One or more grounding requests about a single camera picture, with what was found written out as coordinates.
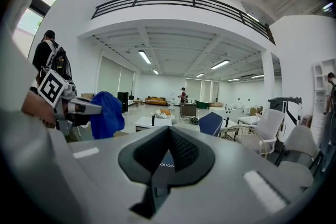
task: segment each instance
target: balcony railing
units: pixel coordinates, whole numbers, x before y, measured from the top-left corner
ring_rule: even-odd
[[[215,12],[241,22],[275,44],[268,25],[262,25],[237,8],[217,0],[112,0],[97,6],[91,19],[119,9],[146,5],[178,5]]]

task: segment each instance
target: blue chair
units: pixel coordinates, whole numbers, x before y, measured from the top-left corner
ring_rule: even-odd
[[[222,122],[223,118],[221,116],[214,112],[211,112],[208,115],[199,119],[199,130],[201,131],[201,133],[218,136]]]

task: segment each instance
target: white shelf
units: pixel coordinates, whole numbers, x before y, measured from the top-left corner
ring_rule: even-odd
[[[329,59],[321,62],[316,62],[313,64],[313,73],[314,73],[314,111],[313,111],[313,122],[317,123],[321,121],[319,117],[326,117],[323,113],[326,107],[326,86],[328,83],[327,76],[328,73],[336,73],[336,59]],[[317,132],[317,128],[312,124],[311,127],[314,140],[319,146],[321,143],[321,132]]]

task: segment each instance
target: black shirt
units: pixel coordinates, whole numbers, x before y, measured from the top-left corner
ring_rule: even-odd
[[[55,48],[58,47],[58,44],[52,40],[51,41]],[[49,47],[48,43],[45,41],[41,42],[39,45],[37,45],[36,50],[35,50],[35,55],[33,58],[33,65],[36,67],[39,73],[41,73],[42,67],[45,68],[47,64],[48,57],[51,53],[51,48]]]

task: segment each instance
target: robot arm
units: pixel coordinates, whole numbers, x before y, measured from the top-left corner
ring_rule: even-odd
[[[38,88],[38,93],[54,109],[56,128],[69,135],[73,126],[85,125],[89,115],[101,114],[100,105],[91,104],[90,100],[77,97],[76,87],[71,80],[63,79],[54,70],[49,70]],[[65,114],[63,103],[68,103],[68,113]]]

